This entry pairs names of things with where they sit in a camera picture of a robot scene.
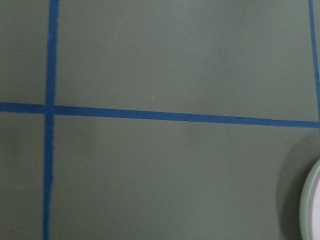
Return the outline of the green bowl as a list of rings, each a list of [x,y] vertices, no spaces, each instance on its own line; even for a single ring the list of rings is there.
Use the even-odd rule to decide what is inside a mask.
[[[303,240],[320,239],[320,160],[312,166],[302,188],[299,227]]]

